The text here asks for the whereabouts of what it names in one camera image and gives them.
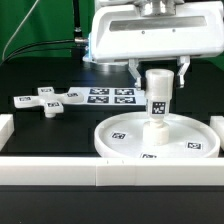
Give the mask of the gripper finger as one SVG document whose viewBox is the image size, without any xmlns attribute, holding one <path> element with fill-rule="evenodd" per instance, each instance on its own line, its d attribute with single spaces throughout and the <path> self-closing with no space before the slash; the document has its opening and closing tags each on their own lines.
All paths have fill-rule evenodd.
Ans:
<svg viewBox="0 0 224 224">
<path fill-rule="evenodd" d="M 143 90 L 144 89 L 144 81 L 142 76 L 140 75 L 138 71 L 139 61 L 137 59 L 130 59 L 128 61 L 128 70 L 130 74 L 135 79 L 135 88 L 137 90 Z"/>
<path fill-rule="evenodd" d="M 185 84 L 184 75 L 190 66 L 190 57 L 189 56 L 180 56 L 177 59 L 177 65 L 179 66 L 179 71 L 177 73 L 178 77 L 178 87 L 183 88 Z"/>
</svg>

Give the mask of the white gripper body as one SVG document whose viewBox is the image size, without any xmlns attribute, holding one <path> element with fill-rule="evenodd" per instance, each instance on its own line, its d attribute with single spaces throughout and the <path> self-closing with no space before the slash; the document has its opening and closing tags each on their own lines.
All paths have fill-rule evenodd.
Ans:
<svg viewBox="0 0 224 224">
<path fill-rule="evenodd" d="M 91 55 L 97 62 L 210 57 L 224 51 L 221 4 L 182 4 L 171 16 L 144 17 L 133 5 L 100 8 L 94 15 Z"/>
</svg>

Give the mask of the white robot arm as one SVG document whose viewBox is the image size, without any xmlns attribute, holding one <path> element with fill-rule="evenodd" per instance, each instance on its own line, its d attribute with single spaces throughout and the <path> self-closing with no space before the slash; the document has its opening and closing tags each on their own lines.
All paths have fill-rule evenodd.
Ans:
<svg viewBox="0 0 224 224">
<path fill-rule="evenodd" d="M 86 62 L 126 63 L 136 87 L 146 82 L 137 71 L 141 61 L 175 60 L 177 77 L 192 58 L 224 52 L 224 4 L 220 1 L 95 0 Z"/>
</svg>

